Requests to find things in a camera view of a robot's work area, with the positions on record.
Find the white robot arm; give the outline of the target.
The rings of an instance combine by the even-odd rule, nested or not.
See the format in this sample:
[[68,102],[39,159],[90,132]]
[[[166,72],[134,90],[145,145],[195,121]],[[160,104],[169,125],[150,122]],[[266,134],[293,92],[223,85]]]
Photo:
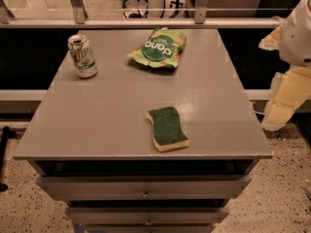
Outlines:
[[311,96],[311,0],[300,0],[290,15],[259,42],[262,50],[277,50],[290,64],[276,73],[264,108],[262,128],[278,131]]

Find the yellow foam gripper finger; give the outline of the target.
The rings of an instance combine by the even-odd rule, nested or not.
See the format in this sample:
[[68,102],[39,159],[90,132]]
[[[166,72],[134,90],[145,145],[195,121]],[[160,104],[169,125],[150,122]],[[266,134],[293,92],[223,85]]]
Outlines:
[[270,86],[261,126],[278,131],[311,96],[311,68],[292,65],[285,74],[276,73]]

